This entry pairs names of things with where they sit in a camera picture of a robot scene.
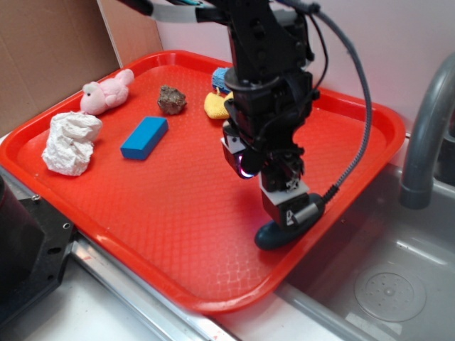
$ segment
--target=blue sponge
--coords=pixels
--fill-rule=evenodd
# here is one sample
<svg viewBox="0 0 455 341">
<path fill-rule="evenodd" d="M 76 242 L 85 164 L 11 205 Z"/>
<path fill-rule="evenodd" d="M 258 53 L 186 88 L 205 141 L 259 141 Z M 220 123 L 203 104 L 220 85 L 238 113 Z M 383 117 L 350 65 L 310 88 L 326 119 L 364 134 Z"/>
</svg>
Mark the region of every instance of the blue sponge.
<svg viewBox="0 0 455 341">
<path fill-rule="evenodd" d="M 123 157 L 145 160 L 168 130 L 167 119 L 146 117 L 120 147 Z"/>
<path fill-rule="evenodd" d="M 229 88 L 225 84 L 225 74 L 229 70 L 228 67 L 219 67 L 215 70 L 212 75 L 212 86 L 213 89 L 220 89 L 221 92 L 228 94 L 230 92 Z"/>
</svg>

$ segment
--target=sink basin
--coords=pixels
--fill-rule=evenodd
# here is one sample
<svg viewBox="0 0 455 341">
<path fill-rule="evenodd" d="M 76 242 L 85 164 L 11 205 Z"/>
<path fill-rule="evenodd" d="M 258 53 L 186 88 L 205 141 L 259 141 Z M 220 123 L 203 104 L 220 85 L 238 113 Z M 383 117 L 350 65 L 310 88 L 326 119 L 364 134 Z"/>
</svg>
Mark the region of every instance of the sink basin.
<svg viewBox="0 0 455 341">
<path fill-rule="evenodd" d="M 376 340 L 455 339 L 455 188 L 398 203 L 388 165 L 287 282 Z"/>
</svg>

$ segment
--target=pink stuffed animal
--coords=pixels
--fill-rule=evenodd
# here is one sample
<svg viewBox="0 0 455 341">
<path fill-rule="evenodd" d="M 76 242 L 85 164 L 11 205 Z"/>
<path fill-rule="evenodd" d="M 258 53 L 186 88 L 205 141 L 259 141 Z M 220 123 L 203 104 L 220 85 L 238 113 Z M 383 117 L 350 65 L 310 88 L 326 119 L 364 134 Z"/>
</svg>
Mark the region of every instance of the pink stuffed animal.
<svg viewBox="0 0 455 341">
<path fill-rule="evenodd" d="M 86 114 L 99 115 L 107 109 L 123 104 L 128 97 L 127 85 L 133 80 L 133 72 L 126 69 L 117 73 L 114 78 L 84 85 L 80 110 Z"/>
</svg>

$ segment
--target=yellow sponge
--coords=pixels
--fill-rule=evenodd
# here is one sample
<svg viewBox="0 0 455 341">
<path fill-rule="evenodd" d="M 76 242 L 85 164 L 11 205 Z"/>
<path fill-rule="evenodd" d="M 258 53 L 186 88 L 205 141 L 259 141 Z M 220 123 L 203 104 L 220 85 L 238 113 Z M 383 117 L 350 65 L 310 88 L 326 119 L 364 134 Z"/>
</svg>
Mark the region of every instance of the yellow sponge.
<svg viewBox="0 0 455 341">
<path fill-rule="evenodd" d="M 225 101 L 234 98 L 231 92 L 226 97 L 221 96 L 220 90 L 217 93 L 211 92 L 207 95 L 204 102 L 204 110 L 211 119 L 228 119 L 229 113 L 225 108 Z"/>
</svg>

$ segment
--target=sink drain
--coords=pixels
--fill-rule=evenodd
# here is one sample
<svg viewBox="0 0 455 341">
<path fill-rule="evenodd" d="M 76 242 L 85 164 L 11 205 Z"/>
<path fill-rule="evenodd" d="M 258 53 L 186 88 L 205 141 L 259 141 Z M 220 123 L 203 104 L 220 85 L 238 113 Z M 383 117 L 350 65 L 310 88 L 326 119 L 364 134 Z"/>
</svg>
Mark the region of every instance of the sink drain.
<svg viewBox="0 0 455 341">
<path fill-rule="evenodd" d="M 355 281 L 355 297 L 364 311 L 388 322 L 410 320 L 422 311 L 426 299 L 422 282 L 392 264 L 362 272 Z"/>
</svg>

